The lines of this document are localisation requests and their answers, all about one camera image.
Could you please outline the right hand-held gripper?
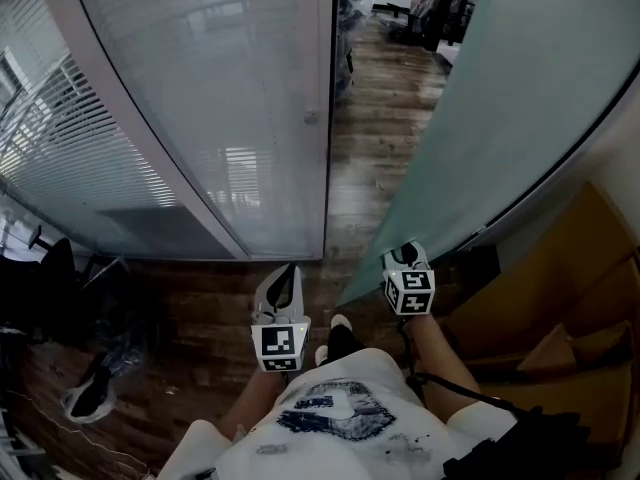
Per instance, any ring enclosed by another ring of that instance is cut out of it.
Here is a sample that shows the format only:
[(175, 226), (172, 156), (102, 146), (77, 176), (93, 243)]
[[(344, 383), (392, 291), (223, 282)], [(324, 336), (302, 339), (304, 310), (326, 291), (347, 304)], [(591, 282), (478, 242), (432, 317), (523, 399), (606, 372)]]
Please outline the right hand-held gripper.
[(396, 315), (426, 315), (435, 296), (435, 273), (419, 242), (413, 240), (384, 256), (384, 295)]

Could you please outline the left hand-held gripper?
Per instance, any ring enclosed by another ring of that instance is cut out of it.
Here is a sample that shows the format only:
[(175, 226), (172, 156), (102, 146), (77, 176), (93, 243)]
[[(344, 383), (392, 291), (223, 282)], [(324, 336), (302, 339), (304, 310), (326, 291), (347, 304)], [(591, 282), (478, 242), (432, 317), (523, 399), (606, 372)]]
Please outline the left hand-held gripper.
[(251, 337), (264, 372), (299, 371), (309, 341), (311, 319), (303, 310), (301, 270), (287, 263), (269, 274), (254, 296)]

